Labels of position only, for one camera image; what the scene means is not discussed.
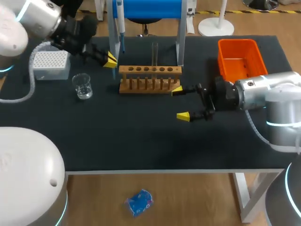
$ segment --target white lamp base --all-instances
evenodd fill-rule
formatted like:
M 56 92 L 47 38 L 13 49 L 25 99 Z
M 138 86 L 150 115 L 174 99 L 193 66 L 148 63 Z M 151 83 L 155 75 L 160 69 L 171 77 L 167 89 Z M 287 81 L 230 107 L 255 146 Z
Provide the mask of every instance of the white lamp base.
M 207 18 L 198 25 L 198 32 L 203 36 L 233 35 L 234 26 L 228 20 L 223 20 L 221 28 L 217 28 L 219 18 Z

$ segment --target glowing blue ring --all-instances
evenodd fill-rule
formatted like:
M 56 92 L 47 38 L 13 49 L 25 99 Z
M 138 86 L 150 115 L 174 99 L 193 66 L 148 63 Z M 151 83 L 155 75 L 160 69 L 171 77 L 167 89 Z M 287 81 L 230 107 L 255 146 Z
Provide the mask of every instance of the glowing blue ring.
M 296 211 L 296 213 L 299 215 L 299 217 L 301 217 L 301 212 L 298 210 L 296 204 L 294 203 L 293 198 L 292 198 L 291 193 L 290 193 L 290 190 L 288 189 L 287 174 L 288 174 L 288 170 L 290 169 L 290 166 L 291 166 L 291 164 L 287 167 L 287 170 L 285 172 L 285 189 L 286 189 L 288 199 L 291 202 L 291 205 L 292 205 L 293 209 Z
M 272 123 L 272 122 L 268 122 L 267 124 L 269 126 L 276 126 L 276 127 L 300 127 L 301 126 L 301 122 L 294 122 L 294 123 Z
M 65 212 L 66 212 L 66 209 L 67 209 L 67 204 L 68 204 L 68 192 L 67 192 L 67 198 L 66 198 L 66 204 L 65 204 L 64 211 L 63 211 L 63 213 L 62 213 L 60 219 L 58 220 L 58 222 L 57 222 L 57 224 L 56 224 L 55 226 L 58 226 L 58 225 L 61 223 L 61 221 L 62 221 L 62 219 L 63 219 L 63 217 L 64 217 L 64 214 L 65 214 Z
M 22 19 L 22 17 L 24 16 L 25 12 L 27 11 L 29 5 L 31 3 L 31 0 L 26 0 L 25 4 L 23 5 L 19 15 L 16 18 L 16 21 L 20 21 Z
M 9 68 L 7 69 L 4 69 L 4 70 L 0 70 L 0 73 L 4 73 L 4 72 L 8 72 L 10 69 L 12 69 L 14 67 L 14 65 L 10 66 Z

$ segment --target robotic arm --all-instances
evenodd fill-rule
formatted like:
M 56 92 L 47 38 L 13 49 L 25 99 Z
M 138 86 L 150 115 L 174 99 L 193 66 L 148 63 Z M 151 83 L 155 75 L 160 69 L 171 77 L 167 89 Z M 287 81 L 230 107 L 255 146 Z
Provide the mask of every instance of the robotic arm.
M 86 16 L 81 21 L 61 17 L 61 8 L 49 0 L 1 0 L 0 2 L 0 72 L 12 68 L 14 60 L 25 50 L 28 37 L 50 39 L 51 44 L 73 55 L 96 60 L 101 66 L 114 68 L 116 58 L 110 52 L 87 50 L 96 34 L 97 20 Z
M 238 80 L 235 84 L 215 78 L 209 88 L 201 84 L 182 87 L 173 96 L 197 92 L 205 110 L 177 114 L 185 121 L 211 120 L 216 111 L 244 110 L 258 137 L 280 152 L 299 152 L 301 135 L 301 76 L 296 72 L 276 73 Z M 248 113 L 266 107 L 268 139 L 260 135 Z

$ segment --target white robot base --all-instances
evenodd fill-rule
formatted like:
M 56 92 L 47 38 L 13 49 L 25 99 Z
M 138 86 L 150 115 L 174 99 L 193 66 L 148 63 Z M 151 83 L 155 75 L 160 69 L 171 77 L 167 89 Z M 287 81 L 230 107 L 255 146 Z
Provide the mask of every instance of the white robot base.
M 203 36 L 233 35 L 234 26 L 228 20 L 219 18 L 207 18 L 198 24 L 198 32 Z
M 64 226 L 68 209 L 62 156 L 44 135 L 0 128 L 0 225 Z

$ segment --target white pipette tip box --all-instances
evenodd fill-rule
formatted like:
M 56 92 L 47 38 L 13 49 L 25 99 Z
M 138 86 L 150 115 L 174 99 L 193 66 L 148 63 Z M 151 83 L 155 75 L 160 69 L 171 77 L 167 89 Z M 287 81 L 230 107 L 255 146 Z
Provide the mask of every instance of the white pipette tip box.
M 34 57 L 33 72 L 37 80 L 66 80 L 70 72 L 67 51 L 40 51 Z

